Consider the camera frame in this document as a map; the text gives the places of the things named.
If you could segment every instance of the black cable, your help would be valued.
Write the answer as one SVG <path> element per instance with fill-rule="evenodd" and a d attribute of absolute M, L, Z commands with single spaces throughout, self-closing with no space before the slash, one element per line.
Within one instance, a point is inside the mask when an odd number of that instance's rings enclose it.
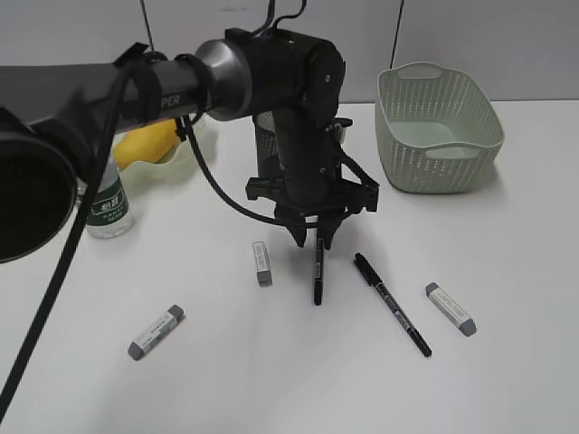
<path fill-rule="evenodd" d="M 147 28 L 148 43 L 151 46 L 151 51 L 155 51 L 155 45 L 153 44 L 153 35 L 151 34 L 151 27 L 148 25 L 147 9 L 145 7 L 145 0 L 140 0 L 141 10 L 143 11 L 143 19 L 145 20 L 145 27 Z"/>
<path fill-rule="evenodd" d="M 265 18 L 265 22 L 259 28 L 255 29 L 252 32 L 252 36 L 257 36 L 264 30 L 266 30 L 270 26 L 274 17 L 275 17 L 275 0 L 270 0 L 270 2 L 268 3 L 268 14 Z"/>
<path fill-rule="evenodd" d="M 71 232 L 69 233 L 69 237 L 64 244 L 61 257 L 59 258 L 58 264 L 56 265 L 56 269 L 54 269 L 51 281 L 48 284 L 46 292 L 44 293 L 43 301 L 36 311 L 34 320 L 28 329 L 26 338 L 23 341 L 20 351 L 16 356 L 16 360 L 14 361 L 14 365 L 8 374 L 8 379 L 6 380 L 4 388 L 2 389 L 2 394 L 0 395 L 0 423 L 2 423 L 8 406 L 14 397 L 16 388 L 22 380 L 26 365 L 30 361 L 34 347 L 38 342 L 44 325 L 46 324 L 46 320 L 48 319 L 48 315 L 51 313 L 54 302 L 58 297 L 59 291 L 61 290 L 62 282 L 66 277 L 66 273 L 68 272 L 69 267 L 71 266 L 74 252 L 76 251 L 76 248 L 79 244 L 87 216 L 90 212 L 90 206 L 94 202 L 94 198 L 97 195 L 97 191 L 99 190 L 100 186 L 100 180 L 102 179 L 102 175 L 109 159 L 112 139 L 115 135 L 117 120 L 119 118 L 121 105 L 125 96 L 125 89 L 127 88 L 128 81 L 132 75 L 134 68 L 133 65 L 134 63 L 130 62 L 124 66 L 113 85 L 109 113 L 107 114 L 105 121 L 99 151 L 97 153 L 94 170 L 92 171 L 88 181 L 86 194 L 76 214 L 76 218 L 72 224 Z"/>
<path fill-rule="evenodd" d="M 301 229 L 316 229 L 316 228 L 320 227 L 320 225 L 327 225 L 327 224 L 333 224 L 336 222 L 342 222 L 344 219 L 346 219 L 350 215 L 352 215 L 352 212 L 346 211 L 346 212 L 343 212 L 340 215 L 338 215 L 337 217 L 334 217 L 332 219 L 322 220 L 322 221 L 318 221 L 318 222 L 311 222 L 311 223 L 307 223 L 307 222 L 302 223 L 302 222 L 291 222 L 291 221 L 286 221 L 286 220 L 281 220 L 281 219 L 273 219 L 271 217 L 266 217 L 265 215 L 261 215 L 261 214 L 258 214 L 256 212 L 253 212 L 251 210 L 248 210 L 247 208 L 244 208 L 243 206 L 239 205 L 234 199 L 232 199 L 230 196 L 228 196 L 227 193 L 217 183 L 217 181 L 215 181 L 215 178 L 211 174 L 209 167 L 207 167 L 207 163 L 205 162 L 203 154 L 201 153 L 201 149 L 199 149 L 199 144 L 197 143 L 197 138 L 195 137 L 195 132 L 193 131 L 193 123 L 191 122 L 191 119 L 188 116 L 184 116 L 184 117 L 182 117 L 182 120 L 185 124 L 185 132 L 187 134 L 187 138 L 189 139 L 189 142 L 191 143 L 191 148 L 193 149 L 193 153 L 195 154 L 195 158 L 197 159 L 197 163 L 199 164 L 199 167 L 201 168 L 203 175 L 207 179 L 207 182 L 209 183 L 209 185 L 212 186 L 212 188 L 215 190 L 217 195 L 219 197 L 221 197 L 223 199 L 223 201 L 225 203 L 227 203 L 229 206 L 231 206 L 235 211 L 237 211 L 237 212 L 239 212 L 247 217 L 250 217 L 254 220 L 257 220 L 258 222 L 273 224 L 275 226 L 284 226 L 284 227 L 301 228 Z"/>
<path fill-rule="evenodd" d="M 304 13 L 307 5 L 308 5 L 308 0 L 301 0 L 301 7 L 299 8 L 299 10 L 296 14 L 283 15 L 283 16 L 279 17 L 277 20 L 275 20 L 273 22 L 273 26 L 271 28 L 276 30 L 278 28 L 278 25 L 280 24 L 281 20 L 294 20 L 294 19 L 298 18 L 300 15 L 302 15 Z"/>
<path fill-rule="evenodd" d="M 390 69 L 394 65 L 394 57 L 396 55 L 396 47 L 398 46 L 398 33 L 400 32 L 400 23 L 402 22 L 402 14 L 404 11 L 404 0 L 400 0 L 400 10 L 398 11 L 398 21 L 396 22 L 396 35 L 394 36 L 394 45 L 392 46 L 392 55 L 390 56 Z"/>

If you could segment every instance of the black marker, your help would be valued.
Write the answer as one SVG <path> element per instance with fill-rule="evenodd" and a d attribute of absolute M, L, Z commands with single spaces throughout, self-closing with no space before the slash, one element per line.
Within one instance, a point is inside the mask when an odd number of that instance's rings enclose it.
<path fill-rule="evenodd" d="M 314 305 L 322 304 L 324 293 L 324 239 L 316 233 L 316 258 L 314 263 Z"/>
<path fill-rule="evenodd" d="M 382 300 L 390 308 L 390 311 L 394 316 L 396 316 L 396 319 L 402 328 L 406 330 L 406 333 L 411 337 L 416 346 L 418 346 L 418 349 L 420 349 L 422 354 L 424 354 L 424 357 L 430 357 L 432 355 L 432 350 L 428 347 L 424 339 L 422 339 L 422 336 L 420 336 L 420 333 L 418 333 L 418 330 L 416 330 L 413 323 L 410 322 L 410 319 L 408 319 L 408 316 L 406 316 L 402 308 L 398 306 L 398 303 L 396 303 L 396 300 L 394 300 L 394 297 L 392 297 L 392 294 L 390 294 L 390 291 L 376 274 L 366 258 L 364 258 L 362 254 L 357 253 L 354 256 L 354 265 L 356 265 L 360 270 L 360 273 L 362 273 L 362 276 L 364 276 L 368 285 L 374 287 L 376 291 L 378 291 Z"/>

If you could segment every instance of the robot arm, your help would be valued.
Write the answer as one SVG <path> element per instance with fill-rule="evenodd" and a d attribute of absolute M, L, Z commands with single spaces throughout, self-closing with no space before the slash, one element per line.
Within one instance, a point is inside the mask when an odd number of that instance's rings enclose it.
<path fill-rule="evenodd" d="M 201 100 L 219 120 L 271 119 L 273 152 L 259 162 L 259 177 L 250 179 L 246 192 L 249 199 L 276 203 L 276 217 L 292 223 L 288 229 L 299 246 L 307 216 L 332 221 L 321 228 L 329 248 L 337 216 L 364 207 L 375 211 L 377 184 L 357 165 L 362 184 L 341 177 L 341 165 L 349 164 L 337 137 L 348 124 L 334 116 L 346 67 L 331 42 L 279 29 L 257 36 L 229 29 L 189 57 L 203 66 L 209 83 L 186 56 L 166 61 L 158 53 L 152 59 L 144 48 L 136 44 L 113 64 L 0 68 L 0 188 L 9 197 L 6 206 L 19 206 L 23 193 L 28 202 L 26 215 L 0 217 L 0 231 L 6 231 L 0 238 L 12 245 L 0 251 L 0 261 L 42 246 L 68 218 L 76 177 L 86 180 L 94 166 L 111 88 L 127 57 L 144 68 L 127 87 L 118 131 L 196 112 Z M 26 165 L 18 176 L 16 164 Z M 58 209 L 39 224 L 36 210 L 47 207 Z M 20 240 L 24 245 L 15 246 Z"/>

